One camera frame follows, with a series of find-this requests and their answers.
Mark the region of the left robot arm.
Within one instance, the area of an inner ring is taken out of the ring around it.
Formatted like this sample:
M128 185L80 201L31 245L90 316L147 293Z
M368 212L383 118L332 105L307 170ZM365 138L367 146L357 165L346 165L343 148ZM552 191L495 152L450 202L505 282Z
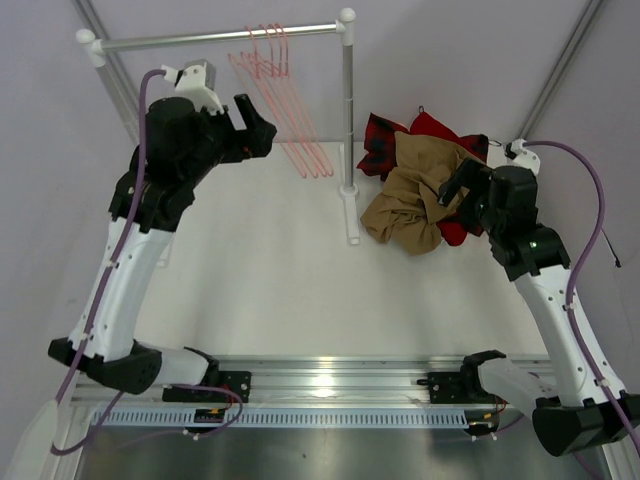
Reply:
M103 265L82 319L54 339L50 358L95 382L129 394L154 385L212 385L217 361L199 350L171 350L134 337L138 315L157 263L195 200L195 189L220 164L264 158L274 125L246 94L234 101L244 121L236 129L226 111L196 108L183 97L153 102L145 139L112 197Z

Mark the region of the red black plaid garment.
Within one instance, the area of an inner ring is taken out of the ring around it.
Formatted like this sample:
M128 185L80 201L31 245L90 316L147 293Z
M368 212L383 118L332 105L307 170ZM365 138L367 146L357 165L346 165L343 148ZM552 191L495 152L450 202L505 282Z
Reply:
M365 155L357 165L366 176L378 177L384 182L396 167L396 132L408 134L409 130L374 113L369 115L364 136Z

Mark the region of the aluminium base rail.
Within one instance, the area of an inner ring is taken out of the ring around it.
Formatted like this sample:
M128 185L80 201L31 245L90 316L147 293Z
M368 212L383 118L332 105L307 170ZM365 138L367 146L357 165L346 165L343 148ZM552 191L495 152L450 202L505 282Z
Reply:
M457 371L460 355L409 357L222 356L223 371L251 373L252 407L400 407L427 404L417 381Z

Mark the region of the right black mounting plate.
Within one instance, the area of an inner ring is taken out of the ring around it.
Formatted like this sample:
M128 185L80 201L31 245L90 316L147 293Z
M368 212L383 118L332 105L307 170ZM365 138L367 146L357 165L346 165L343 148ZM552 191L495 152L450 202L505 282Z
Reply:
M494 395L473 386L460 372L429 372L416 381L424 387L432 404L493 404Z

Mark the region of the black mounting plate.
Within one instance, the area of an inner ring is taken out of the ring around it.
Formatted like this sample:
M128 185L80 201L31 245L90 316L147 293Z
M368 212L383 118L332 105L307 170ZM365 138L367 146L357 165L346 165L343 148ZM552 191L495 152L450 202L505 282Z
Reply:
M432 404L493 404L494 395L473 386L460 372L429 372L416 381L424 387Z
M243 402L247 402L251 391L251 380L252 374L249 371L221 371L216 369L205 374L200 386L231 391L237 394ZM196 390L194 386L165 388L162 393L162 400L167 403L228 403L235 401L233 397L223 393Z

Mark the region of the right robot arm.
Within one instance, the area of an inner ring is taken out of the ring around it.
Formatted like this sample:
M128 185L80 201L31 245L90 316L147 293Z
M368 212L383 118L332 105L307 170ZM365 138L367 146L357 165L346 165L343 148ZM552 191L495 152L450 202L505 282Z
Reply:
M487 233L493 258L535 320L556 381L549 385L489 350L463 360L467 395L494 395L515 407L553 456L631 437L639 425L639 397L628 392L598 344L560 236L537 220L535 173L467 158L440 187L440 204L449 205L460 190L467 192L461 219Z

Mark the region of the silver clothes rack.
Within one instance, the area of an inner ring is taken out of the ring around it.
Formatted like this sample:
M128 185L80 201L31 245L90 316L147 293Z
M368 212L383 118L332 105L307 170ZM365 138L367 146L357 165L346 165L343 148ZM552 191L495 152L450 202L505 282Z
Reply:
M170 48L206 43L222 43L265 38L279 34L292 38L296 36L336 34L342 44L342 131L340 146L342 160L342 184L339 196L344 207L347 244L357 246L361 243L361 234L357 211L358 186L354 180L354 43L355 11L344 8L337 19L324 24L297 25L289 27L260 27L236 31L218 31L206 33L172 34L130 39L109 38L108 33L90 1L72 3L83 28L76 33L76 41L82 46L91 61L100 81L115 107L121 123L131 141L139 142L139 94L118 57L120 52L138 51L155 48Z

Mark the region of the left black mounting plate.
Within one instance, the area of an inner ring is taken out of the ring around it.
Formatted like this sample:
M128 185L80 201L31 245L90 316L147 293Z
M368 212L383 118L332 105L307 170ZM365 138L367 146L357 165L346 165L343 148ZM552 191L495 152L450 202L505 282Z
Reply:
M252 374L249 371L221 371L216 369L205 374L200 386L231 391L237 394L243 402L247 402L251 391L251 380ZM167 403L228 403L235 401L233 397L223 393L196 390L194 386L165 388L162 393L162 400Z

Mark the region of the tan pleated skirt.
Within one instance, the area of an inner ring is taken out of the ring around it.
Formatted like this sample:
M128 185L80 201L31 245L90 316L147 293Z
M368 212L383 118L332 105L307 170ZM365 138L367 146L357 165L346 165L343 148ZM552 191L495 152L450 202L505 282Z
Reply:
M394 136L396 166L362 214L361 223L381 244L393 241L409 255L427 254L442 241L437 223L451 216L467 193L462 190L442 206L438 203L440 186L465 159L476 156L434 136L401 131Z

